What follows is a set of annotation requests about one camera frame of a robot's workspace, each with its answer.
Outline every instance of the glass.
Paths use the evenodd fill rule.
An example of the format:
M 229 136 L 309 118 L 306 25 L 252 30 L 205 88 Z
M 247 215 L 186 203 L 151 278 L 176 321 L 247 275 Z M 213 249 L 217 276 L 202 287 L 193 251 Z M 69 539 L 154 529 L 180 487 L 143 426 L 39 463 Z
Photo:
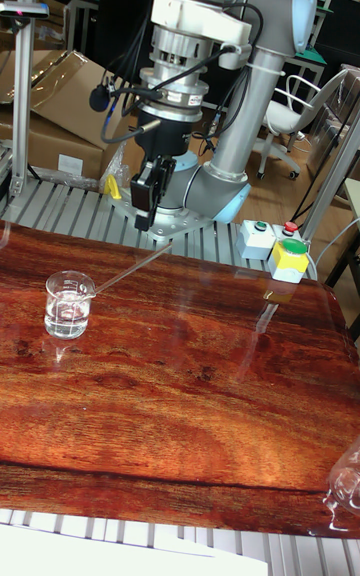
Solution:
M 360 436 L 333 466 L 329 486 L 339 505 L 360 516 Z
M 81 272 L 52 274 L 46 281 L 45 329 L 51 336 L 70 339 L 84 333 L 95 283 Z

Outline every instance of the white paper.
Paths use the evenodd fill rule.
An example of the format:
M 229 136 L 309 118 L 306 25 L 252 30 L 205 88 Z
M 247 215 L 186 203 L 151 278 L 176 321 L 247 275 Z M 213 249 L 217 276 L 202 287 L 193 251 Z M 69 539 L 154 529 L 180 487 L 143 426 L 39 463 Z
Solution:
M 4 574 L 26 576 L 267 576 L 267 564 L 179 540 L 174 551 L 38 532 L 0 524 Z
M 83 162 L 81 158 L 59 154 L 58 170 L 67 172 L 67 174 L 73 174 L 74 176 L 81 176 Z

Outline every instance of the office chair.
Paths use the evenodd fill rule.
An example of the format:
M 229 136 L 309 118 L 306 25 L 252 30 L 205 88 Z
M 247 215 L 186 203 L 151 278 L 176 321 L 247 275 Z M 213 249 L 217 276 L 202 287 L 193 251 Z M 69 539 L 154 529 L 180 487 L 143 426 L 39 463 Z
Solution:
M 341 81 L 345 78 L 346 73 L 347 69 L 343 69 L 341 72 L 336 74 L 336 76 L 331 78 L 324 87 L 322 87 L 322 89 L 305 80 L 305 78 L 297 75 L 287 77 L 286 91 L 279 89 L 278 87 L 275 88 L 276 92 L 286 96 L 288 104 L 282 105 L 281 103 L 271 100 L 268 105 L 263 120 L 263 125 L 269 130 L 268 135 L 265 140 L 257 139 L 254 146 L 254 150 L 261 154 L 260 167 L 257 173 L 258 178 L 264 178 L 265 164 L 270 154 L 275 158 L 280 158 L 292 168 L 292 171 L 289 174 L 291 179 L 297 178 L 300 174 L 300 167 L 292 158 L 290 158 L 288 152 L 290 151 L 298 132 L 307 127 L 307 125 L 313 121 L 320 107 L 327 101 L 335 89 L 337 89 Z M 309 102 L 306 102 L 298 96 L 291 94 L 290 81 L 292 79 L 305 83 L 311 88 L 311 90 L 315 90 L 315 96 Z M 301 103 L 302 113 L 298 114 L 293 110 L 293 101 Z M 280 145 L 279 143 L 273 143 L 274 136 L 278 136 L 279 134 L 289 134 L 291 136 L 287 147 Z

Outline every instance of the water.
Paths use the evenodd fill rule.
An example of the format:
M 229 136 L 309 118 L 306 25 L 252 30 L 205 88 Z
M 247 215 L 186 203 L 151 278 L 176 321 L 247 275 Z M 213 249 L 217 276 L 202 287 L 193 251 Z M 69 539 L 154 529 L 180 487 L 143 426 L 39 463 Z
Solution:
M 90 299 L 81 300 L 73 291 L 58 292 L 48 297 L 45 310 L 45 329 L 51 336 L 69 339 L 84 333 L 89 319 Z

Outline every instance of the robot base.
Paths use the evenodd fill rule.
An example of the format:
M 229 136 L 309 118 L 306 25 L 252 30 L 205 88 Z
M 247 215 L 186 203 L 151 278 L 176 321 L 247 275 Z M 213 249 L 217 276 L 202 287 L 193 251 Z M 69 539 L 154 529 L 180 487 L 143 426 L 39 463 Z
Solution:
M 136 215 L 139 210 L 131 205 L 131 194 L 129 189 L 121 189 L 121 200 L 111 199 L 111 204 L 115 208 L 115 213 L 127 216 L 135 225 Z M 146 232 L 153 240 L 169 241 L 175 236 L 188 234 L 189 232 L 207 227 L 213 221 L 206 216 L 201 216 L 184 207 L 180 209 L 163 209 L 158 207 L 155 221 L 152 227 Z

